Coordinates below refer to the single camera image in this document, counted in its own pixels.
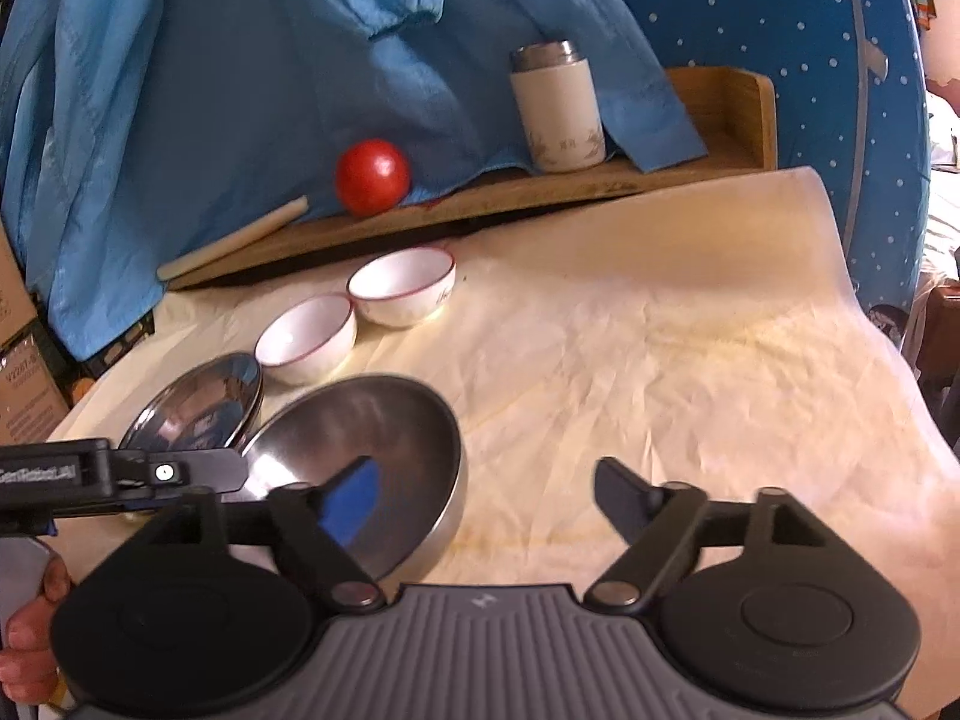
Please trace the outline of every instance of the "metal bowl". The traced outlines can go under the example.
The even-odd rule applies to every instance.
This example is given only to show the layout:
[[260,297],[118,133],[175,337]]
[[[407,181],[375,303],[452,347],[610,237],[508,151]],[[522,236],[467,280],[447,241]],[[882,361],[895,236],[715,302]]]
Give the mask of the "metal bowl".
[[467,464],[457,419],[413,379],[364,375],[316,389],[267,422],[243,455],[252,498],[293,482],[320,485],[358,456],[372,457],[379,497],[347,552],[387,594],[426,575],[463,516]]
[[121,449],[179,452],[238,447],[253,432],[263,400],[259,362],[233,352],[184,373],[152,399]]

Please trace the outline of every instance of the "white bowl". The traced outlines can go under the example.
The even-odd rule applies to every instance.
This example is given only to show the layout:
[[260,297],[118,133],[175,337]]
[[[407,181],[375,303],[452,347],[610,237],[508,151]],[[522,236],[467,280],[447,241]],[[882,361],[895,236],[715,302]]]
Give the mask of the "white bowl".
[[281,314],[253,351],[264,373],[284,384],[314,384],[347,359],[357,319],[347,295],[315,295]]
[[438,247],[405,248],[377,257],[347,282],[366,319],[387,327],[412,327],[450,300],[457,264]]

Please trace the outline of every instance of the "wrinkled paper cover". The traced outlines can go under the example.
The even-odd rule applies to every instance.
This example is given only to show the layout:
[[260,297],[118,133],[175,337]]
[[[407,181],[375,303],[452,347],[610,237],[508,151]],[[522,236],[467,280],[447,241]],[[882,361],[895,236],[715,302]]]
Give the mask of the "wrinkled paper cover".
[[[362,323],[335,374],[414,376],[460,420],[466,513],[429,581],[583,591],[624,548],[592,504],[602,455],[714,498],[780,485],[918,611],[923,649],[902,706],[924,717],[960,693],[960,466],[909,366],[856,304],[816,172],[654,191],[447,245],[448,307],[406,331]],[[342,290],[360,264],[170,293],[157,334],[55,437],[119,440],[181,373],[252,350],[273,317]],[[268,384],[264,418],[304,391]],[[69,520],[51,543],[80,578],[133,527]]]

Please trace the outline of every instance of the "thermos lid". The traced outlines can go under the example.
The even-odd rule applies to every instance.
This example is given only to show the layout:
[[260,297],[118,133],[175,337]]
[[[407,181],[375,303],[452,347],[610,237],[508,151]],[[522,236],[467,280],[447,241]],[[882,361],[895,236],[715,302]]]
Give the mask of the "thermos lid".
[[583,58],[577,47],[569,40],[533,43],[510,53],[510,62],[514,68],[514,73],[552,68],[558,65],[572,65]]

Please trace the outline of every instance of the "human hand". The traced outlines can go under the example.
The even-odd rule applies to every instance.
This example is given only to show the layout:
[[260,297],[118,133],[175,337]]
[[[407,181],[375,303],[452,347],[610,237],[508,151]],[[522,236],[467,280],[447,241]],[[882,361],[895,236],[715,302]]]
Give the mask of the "human hand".
[[40,595],[7,622],[7,646],[0,651],[3,692],[18,704],[44,704],[59,676],[50,649],[50,621],[70,591],[70,575],[57,555],[47,563]]

